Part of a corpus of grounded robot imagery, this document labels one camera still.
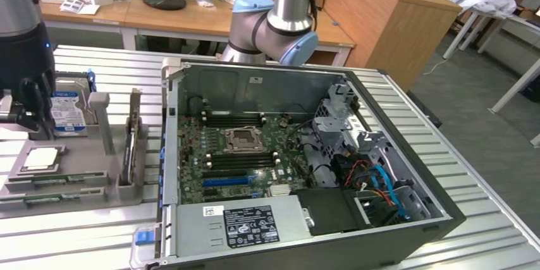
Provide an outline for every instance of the wooden desk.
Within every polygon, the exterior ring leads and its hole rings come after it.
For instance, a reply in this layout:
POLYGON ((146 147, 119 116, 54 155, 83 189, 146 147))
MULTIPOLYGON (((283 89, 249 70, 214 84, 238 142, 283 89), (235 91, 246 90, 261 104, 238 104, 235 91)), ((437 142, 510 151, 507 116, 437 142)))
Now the wooden desk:
MULTIPOLYGON (((41 3, 39 7, 47 27, 118 33, 127 50, 135 49, 137 35, 226 42, 231 5, 213 0, 215 8, 202 8, 195 0, 185 1, 186 6, 178 11, 157 10, 142 0, 114 2, 102 6, 93 16, 59 12, 57 4, 41 3)), ((317 50, 331 52, 329 63, 342 66, 354 42, 323 12, 318 13, 317 35, 317 50)))
POLYGON ((449 0, 325 0, 355 43, 346 66, 383 69, 406 91, 461 7, 449 0))

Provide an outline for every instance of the robotic arm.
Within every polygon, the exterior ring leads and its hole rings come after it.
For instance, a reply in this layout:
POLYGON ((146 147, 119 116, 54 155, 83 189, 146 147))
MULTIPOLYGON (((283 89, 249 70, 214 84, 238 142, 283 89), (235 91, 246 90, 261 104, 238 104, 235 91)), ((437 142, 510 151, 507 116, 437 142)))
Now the robotic arm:
POLYGON ((50 139, 54 57, 37 0, 0 0, 0 124, 50 139))
POLYGON ((307 15, 309 3, 309 0, 235 0, 221 61, 263 64, 267 55, 282 65, 303 64, 318 43, 307 15))

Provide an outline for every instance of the motherboard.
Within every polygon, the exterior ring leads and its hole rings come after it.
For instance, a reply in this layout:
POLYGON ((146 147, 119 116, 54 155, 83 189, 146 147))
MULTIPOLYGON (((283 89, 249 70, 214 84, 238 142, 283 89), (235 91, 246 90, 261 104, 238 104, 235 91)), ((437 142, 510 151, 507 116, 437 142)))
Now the motherboard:
POLYGON ((287 114, 179 116, 181 204, 305 188, 309 169, 295 126, 287 114))

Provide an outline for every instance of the gray floor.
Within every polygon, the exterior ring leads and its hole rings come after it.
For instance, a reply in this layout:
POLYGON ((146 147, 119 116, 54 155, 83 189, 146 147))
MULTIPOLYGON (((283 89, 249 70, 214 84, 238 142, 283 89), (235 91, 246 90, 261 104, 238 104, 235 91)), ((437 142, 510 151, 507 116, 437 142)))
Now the gray floor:
MULTIPOLYGON (((443 38, 425 71, 442 61, 451 39, 443 38)), ((466 49, 419 76, 411 92, 442 121, 439 131, 471 167, 540 235, 540 149, 529 143, 540 133, 540 104, 517 95, 498 114, 487 111, 514 82, 494 61, 466 49)))

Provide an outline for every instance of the circuit board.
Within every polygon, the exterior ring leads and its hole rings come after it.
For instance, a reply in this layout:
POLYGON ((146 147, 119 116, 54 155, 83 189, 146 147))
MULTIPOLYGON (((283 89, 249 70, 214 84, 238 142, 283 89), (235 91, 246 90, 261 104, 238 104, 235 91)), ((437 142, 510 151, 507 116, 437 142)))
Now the circuit board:
POLYGON ((229 199, 257 198, 267 195, 270 185, 287 184, 290 190, 305 188, 305 180, 298 168, 306 170, 302 148, 293 145, 286 149, 283 142, 295 124, 287 124, 281 115, 265 117, 265 124, 255 127, 262 142, 261 152, 277 153, 279 162, 266 168, 246 169, 247 185, 202 187, 202 172, 207 172, 206 154, 219 156, 226 152, 226 130, 234 128, 210 128, 199 118, 178 118, 178 159, 179 159, 179 199, 181 204, 195 204, 229 199))

